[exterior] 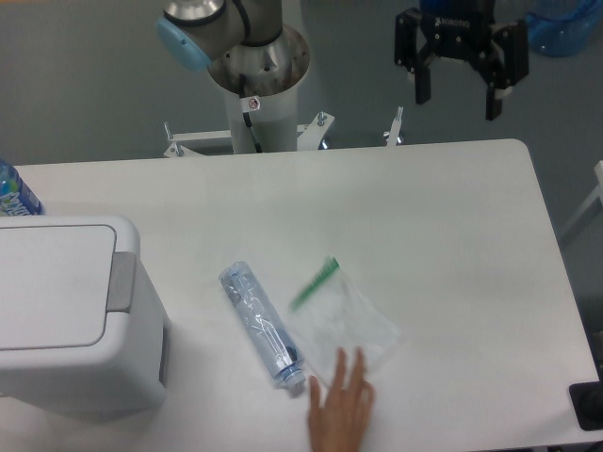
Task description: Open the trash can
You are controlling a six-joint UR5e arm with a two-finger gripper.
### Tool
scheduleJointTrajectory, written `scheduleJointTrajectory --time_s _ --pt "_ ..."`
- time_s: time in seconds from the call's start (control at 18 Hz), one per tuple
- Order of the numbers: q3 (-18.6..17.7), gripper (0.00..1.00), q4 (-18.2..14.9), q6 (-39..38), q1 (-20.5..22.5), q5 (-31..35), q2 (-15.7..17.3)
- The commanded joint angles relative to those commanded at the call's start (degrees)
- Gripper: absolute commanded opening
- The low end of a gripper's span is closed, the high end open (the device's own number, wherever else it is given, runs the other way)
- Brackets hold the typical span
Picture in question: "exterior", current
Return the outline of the bare human hand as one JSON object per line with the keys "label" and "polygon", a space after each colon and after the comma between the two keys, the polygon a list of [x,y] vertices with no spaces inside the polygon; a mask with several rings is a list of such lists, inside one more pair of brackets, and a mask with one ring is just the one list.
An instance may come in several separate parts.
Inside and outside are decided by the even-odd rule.
{"label": "bare human hand", "polygon": [[334,379],[324,402],[318,379],[309,381],[307,426],[312,451],[359,451],[371,419],[376,392],[366,380],[365,355],[355,351],[348,383],[347,354],[337,351]]}

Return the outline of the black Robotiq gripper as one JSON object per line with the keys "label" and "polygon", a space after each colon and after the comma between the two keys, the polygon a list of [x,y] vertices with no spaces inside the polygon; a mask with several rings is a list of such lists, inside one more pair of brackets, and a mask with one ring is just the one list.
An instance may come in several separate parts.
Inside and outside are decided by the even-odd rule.
{"label": "black Robotiq gripper", "polygon": [[503,92],[529,72],[528,25],[494,24],[495,1],[420,1],[396,16],[395,64],[414,77],[418,105],[431,99],[435,57],[468,62],[486,83],[485,118],[502,112]]}

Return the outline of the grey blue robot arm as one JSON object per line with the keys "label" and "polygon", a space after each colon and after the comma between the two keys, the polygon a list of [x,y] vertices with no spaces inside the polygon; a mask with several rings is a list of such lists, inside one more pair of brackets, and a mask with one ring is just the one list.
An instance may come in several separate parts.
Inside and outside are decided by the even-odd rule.
{"label": "grey blue robot arm", "polygon": [[[468,63],[487,86],[485,117],[500,115],[500,92],[529,73],[525,20],[499,24],[492,1],[422,1],[399,13],[394,62],[414,78],[416,103],[431,99],[436,57]],[[204,70],[240,45],[269,49],[285,34],[279,1],[169,1],[155,24],[169,52],[192,71]]]}

